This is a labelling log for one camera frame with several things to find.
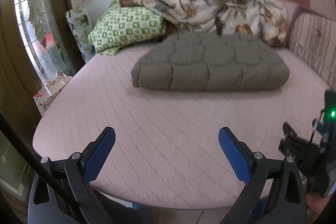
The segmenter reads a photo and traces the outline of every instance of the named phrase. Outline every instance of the black cable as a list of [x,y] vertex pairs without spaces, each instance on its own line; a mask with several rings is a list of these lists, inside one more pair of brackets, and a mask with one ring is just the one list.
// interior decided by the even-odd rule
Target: black cable
[[309,144],[312,144],[312,142],[313,142],[313,138],[314,138],[314,135],[315,135],[315,131],[316,131],[316,129],[317,129],[318,124],[320,123],[320,121],[321,121],[321,119],[322,119],[323,112],[324,112],[324,109],[322,109],[322,110],[320,111],[320,115],[318,116],[318,118],[317,118],[316,121],[315,121],[315,124],[314,124],[314,126],[313,126],[313,131],[312,131],[312,133],[311,133],[311,137],[310,137]]
[[203,213],[204,213],[204,210],[202,211],[201,215],[199,216],[198,220],[196,221],[196,224],[198,224],[198,222],[199,222],[199,220],[201,219]]

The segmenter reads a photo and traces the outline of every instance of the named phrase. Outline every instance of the bed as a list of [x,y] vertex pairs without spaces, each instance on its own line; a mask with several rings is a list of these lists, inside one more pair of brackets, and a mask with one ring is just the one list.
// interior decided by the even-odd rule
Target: bed
[[244,187],[218,144],[220,128],[276,159],[283,158],[283,122],[310,137],[328,86],[289,50],[277,50],[290,70],[278,90],[187,93],[133,87],[130,72],[153,46],[90,60],[42,118],[34,149],[52,160],[68,158],[111,126],[116,143],[93,187],[150,206],[208,209],[231,206]]

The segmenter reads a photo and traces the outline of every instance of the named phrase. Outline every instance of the green patterned pillow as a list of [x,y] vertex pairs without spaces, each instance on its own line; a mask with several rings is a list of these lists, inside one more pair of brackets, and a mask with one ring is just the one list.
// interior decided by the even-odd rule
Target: green patterned pillow
[[115,55],[131,43],[153,39],[166,32],[164,19],[146,7],[123,7],[112,0],[110,8],[89,34],[98,54]]

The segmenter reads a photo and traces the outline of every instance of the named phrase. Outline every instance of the floral blanket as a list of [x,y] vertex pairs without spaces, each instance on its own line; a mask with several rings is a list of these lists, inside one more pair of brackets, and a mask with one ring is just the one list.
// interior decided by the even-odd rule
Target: floral blanket
[[286,38],[287,10],[277,0],[120,0],[120,6],[145,6],[185,30],[250,34],[276,47]]

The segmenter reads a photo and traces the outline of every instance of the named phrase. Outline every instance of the shopping bag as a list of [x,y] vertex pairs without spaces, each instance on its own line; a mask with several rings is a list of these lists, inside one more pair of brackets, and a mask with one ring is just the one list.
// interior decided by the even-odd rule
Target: shopping bag
[[42,117],[49,108],[50,104],[55,100],[57,95],[71,79],[71,76],[67,76],[62,73],[58,75],[56,79],[46,80],[46,82],[43,83],[43,88],[34,96],[34,101]]
[[96,49],[93,45],[89,44],[88,35],[92,32],[93,28],[86,5],[78,6],[73,10],[66,12],[65,16],[83,59],[85,63],[87,63],[93,56],[95,56]]

